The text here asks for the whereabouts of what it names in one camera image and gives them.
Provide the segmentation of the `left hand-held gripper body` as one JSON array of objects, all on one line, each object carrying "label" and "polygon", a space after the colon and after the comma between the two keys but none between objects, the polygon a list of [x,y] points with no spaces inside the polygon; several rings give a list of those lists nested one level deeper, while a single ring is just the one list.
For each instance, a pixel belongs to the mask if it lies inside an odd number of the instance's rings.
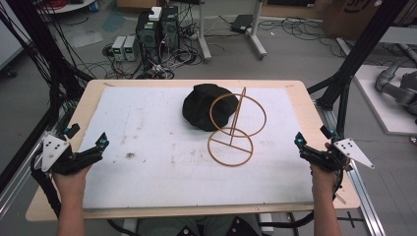
[{"label": "left hand-held gripper body", "polygon": [[49,134],[44,137],[42,150],[42,172],[70,175],[102,160],[102,153],[95,146],[82,152],[73,152],[69,142]]}]

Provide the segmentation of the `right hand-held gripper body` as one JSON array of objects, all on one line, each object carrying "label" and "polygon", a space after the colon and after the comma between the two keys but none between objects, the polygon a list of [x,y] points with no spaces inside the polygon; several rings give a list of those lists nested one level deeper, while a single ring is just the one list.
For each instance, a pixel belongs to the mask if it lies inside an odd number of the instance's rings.
[{"label": "right hand-held gripper body", "polygon": [[317,150],[307,145],[304,150],[300,150],[300,157],[329,172],[343,169],[348,160],[358,161],[371,169],[375,168],[352,139],[337,141],[326,150]]}]

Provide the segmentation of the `person's left hand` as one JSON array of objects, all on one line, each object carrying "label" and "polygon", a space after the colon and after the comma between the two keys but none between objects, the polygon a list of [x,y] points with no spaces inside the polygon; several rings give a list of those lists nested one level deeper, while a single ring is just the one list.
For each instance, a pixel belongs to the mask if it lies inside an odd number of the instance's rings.
[{"label": "person's left hand", "polygon": [[54,182],[62,199],[84,197],[86,177],[90,169],[91,166],[88,166],[81,171],[70,175],[62,175],[59,173],[53,174]]}]

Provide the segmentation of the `person's right hand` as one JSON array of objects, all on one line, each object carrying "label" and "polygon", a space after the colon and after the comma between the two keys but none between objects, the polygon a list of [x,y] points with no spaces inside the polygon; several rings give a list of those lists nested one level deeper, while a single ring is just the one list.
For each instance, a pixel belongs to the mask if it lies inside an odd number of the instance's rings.
[{"label": "person's right hand", "polygon": [[311,164],[313,181],[313,194],[332,195],[337,183],[337,175],[334,172],[324,171],[322,168]]}]

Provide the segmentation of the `white platform board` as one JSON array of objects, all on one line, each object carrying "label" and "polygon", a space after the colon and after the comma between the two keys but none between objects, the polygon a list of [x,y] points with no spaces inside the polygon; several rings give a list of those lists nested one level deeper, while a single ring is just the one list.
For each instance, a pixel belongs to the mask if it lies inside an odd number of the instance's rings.
[{"label": "white platform board", "polygon": [[375,89],[377,76],[385,69],[385,66],[363,65],[355,75],[356,84],[387,134],[417,135],[417,117],[408,113],[393,97]]}]

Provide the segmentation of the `white table mat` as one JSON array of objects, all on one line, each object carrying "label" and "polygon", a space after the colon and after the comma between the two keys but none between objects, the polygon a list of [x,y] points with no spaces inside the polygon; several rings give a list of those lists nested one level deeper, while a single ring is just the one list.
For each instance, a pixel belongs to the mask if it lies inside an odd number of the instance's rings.
[{"label": "white table mat", "polygon": [[109,141],[89,171],[87,208],[306,203],[308,163],[294,144],[299,122],[283,88],[246,88],[230,138],[182,115],[189,88],[106,88],[81,145]]}]

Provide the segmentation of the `grey power supply unit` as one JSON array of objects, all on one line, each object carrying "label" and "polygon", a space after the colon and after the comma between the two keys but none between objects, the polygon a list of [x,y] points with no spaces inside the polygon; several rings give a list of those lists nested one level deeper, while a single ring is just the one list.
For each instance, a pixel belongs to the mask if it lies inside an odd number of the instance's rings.
[{"label": "grey power supply unit", "polygon": [[111,46],[113,56],[116,61],[122,62],[126,60],[126,56],[124,52],[125,40],[126,40],[125,36],[117,36]]},{"label": "grey power supply unit", "polygon": [[137,39],[133,35],[128,35],[124,42],[124,51],[126,60],[133,62],[137,59],[139,53],[139,47]]}]

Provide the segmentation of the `black cap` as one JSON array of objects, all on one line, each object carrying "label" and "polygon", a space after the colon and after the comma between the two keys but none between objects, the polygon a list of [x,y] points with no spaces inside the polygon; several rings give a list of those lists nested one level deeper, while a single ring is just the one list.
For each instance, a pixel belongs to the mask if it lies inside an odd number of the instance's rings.
[{"label": "black cap", "polygon": [[238,99],[234,95],[220,99],[213,108],[214,100],[230,90],[215,84],[195,85],[184,99],[183,117],[192,125],[206,132],[216,131],[228,124],[229,117],[236,111]]}]

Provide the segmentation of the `white board panel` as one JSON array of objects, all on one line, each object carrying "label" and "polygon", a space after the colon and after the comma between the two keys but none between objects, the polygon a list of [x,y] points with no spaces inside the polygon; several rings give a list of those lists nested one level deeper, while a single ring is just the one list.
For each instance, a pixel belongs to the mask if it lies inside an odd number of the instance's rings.
[{"label": "white board panel", "polygon": [[[3,13],[7,20],[12,20],[18,27],[21,26],[18,18],[6,2],[0,0],[0,14]],[[21,44],[9,29],[0,20],[0,71],[3,70],[21,51]]]}]

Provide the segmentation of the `white metal stand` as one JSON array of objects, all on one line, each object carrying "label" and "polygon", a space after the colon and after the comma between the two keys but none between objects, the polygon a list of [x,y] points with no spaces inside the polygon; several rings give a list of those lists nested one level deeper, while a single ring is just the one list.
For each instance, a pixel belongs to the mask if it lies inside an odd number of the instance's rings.
[{"label": "white metal stand", "polygon": [[[211,60],[211,53],[209,51],[209,46],[205,38],[205,3],[206,3],[206,0],[198,0],[198,1],[199,1],[199,29],[197,32],[197,40],[202,51],[203,61],[207,63]],[[255,46],[256,52],[258,53],[260,60],[262,60],[265,56],[268,55],[264,46],[262,45],[262,43],[260,42],[257,36],[260,16],[261,16],[264,2],[265,0],[256,0],[256,4],[254,8],[253,24],[249,29],[246,30],[246,35],[248,35],[250,41]]]}]

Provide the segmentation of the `black computer tower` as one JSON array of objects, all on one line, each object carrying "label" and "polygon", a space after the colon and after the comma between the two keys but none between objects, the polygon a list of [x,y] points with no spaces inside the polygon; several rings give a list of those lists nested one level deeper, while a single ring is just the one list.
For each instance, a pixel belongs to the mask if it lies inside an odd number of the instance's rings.
[{"label": "black computer tower", "polygon": [[165,45],[170,49],[179,48],[178,7],[166,6],[161,12],[161,26]]},{"label": "black computer tower", "polygon": [[143,60],[146,63],[152,62],[159,64],[158,48],[161,42],[160,23],[150,21],[148,14],[140,14],[136,26],[136,36]]}]

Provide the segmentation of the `brown cardboard box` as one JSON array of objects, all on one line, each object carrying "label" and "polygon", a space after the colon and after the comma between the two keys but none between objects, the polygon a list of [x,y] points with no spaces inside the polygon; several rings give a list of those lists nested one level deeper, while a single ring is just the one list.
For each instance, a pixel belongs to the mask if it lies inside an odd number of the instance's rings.
[{"label": "brown cardboard box", "polygon": [[359,39],[381,34],[399,11],[395,0],[329,0],[324,9],[322,30],[328,37]]}]

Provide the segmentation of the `white round table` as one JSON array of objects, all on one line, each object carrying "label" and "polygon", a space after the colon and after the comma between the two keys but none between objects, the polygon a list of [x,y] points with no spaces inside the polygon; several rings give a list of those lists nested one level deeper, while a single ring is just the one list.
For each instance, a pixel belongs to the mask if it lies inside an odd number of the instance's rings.
[{"label": "white round table", "polygon": [[40,14],[68,13],[94,3],[95,0],[40,0],[35,9]]}]

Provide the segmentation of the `person's dark clothing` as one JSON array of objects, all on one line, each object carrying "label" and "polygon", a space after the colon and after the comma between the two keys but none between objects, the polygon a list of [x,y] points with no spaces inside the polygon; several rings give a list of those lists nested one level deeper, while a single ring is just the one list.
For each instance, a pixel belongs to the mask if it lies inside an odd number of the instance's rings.
[{"label": "person's dark clothing", "polygon": [[146,218],[141,236],[263,236],[253,214]]}]

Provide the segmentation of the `flat black box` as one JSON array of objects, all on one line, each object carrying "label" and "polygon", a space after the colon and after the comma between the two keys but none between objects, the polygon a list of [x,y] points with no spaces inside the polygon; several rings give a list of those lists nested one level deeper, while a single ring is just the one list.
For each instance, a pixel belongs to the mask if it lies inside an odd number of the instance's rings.
[{"label": "flat black box", "polygon": [[238,15],[232,23],[230,30],[238,33],[245,33],[253,20],[252,15]]}]

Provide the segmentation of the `aluminium rail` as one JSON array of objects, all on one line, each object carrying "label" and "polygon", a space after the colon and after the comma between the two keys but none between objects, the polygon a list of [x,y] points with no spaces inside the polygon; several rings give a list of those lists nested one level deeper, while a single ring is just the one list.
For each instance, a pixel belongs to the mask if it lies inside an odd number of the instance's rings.
[{"label": "aluminium rail", "polygon": [[[329,129],[336,129],[337,117],[332,110],[325,110],[320,107],[318,103],[315,103],[317,111],[323,121],[323,123]],[[347,170],[347,176],[355,189],[359,202],[360,202],[360,212],[365,221],[367,231],[370,236],[387,236],[382,223],[378,217],[378,214],[373,206],[372,200],[367,192],[365,184],[362,180],[360,172],[358,170],[358,162],[351,160]]]},{"label": "aluminium rail", "polygon": [[44,136],[45,132],[35,135],[26,145],[26,149],[23,150],[22,163],[6,185],[5,190],[0,194],[0,220],[6,216],[15,199],[29,180],[31,159],[35,157],[35,153],[41,148]]}]

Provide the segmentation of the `black metal frame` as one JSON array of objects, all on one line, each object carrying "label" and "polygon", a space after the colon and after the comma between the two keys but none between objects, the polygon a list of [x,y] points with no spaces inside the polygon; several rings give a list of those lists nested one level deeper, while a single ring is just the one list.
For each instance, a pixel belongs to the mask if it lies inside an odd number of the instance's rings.
[{"label": "black metal frame", "polygon": [[379,10],[356,40],[340,68],[328,79],[307,88],[308,94],[326,89],[324,94],[316,100],[317,105],[325,112],[332,112],[334,103],[339,100],[335,130],[341,138],[345,137],[350,84],[407,2],[408,0],[382,0]]},{"label": "black metal frame", "polygon": [[18,168],[23,164],[24,157],[29,153],[29,148],[34,145],[35,138],[40,137],[41,131],[51,128],[58,122],[58,109],[63,102],[80,99],[85,90],[82,87],[82,82],[87,83],[94,80],[94,77],[79,70],[76,65],[71,64],[64,57],[54,41],[49,27],[38,13],[39,8],[32,3],[32,0],[5,1],[21,23],[25,30],[23,34],[29,37],[33,47],[17,32],[19,27],[14,26],[14,22],[8,14],[1,10],[3,7],[1,3],[0,21],[19,42],[49,86],[50,105],[24,144],[0,174],[0,194],[6,190]]}]

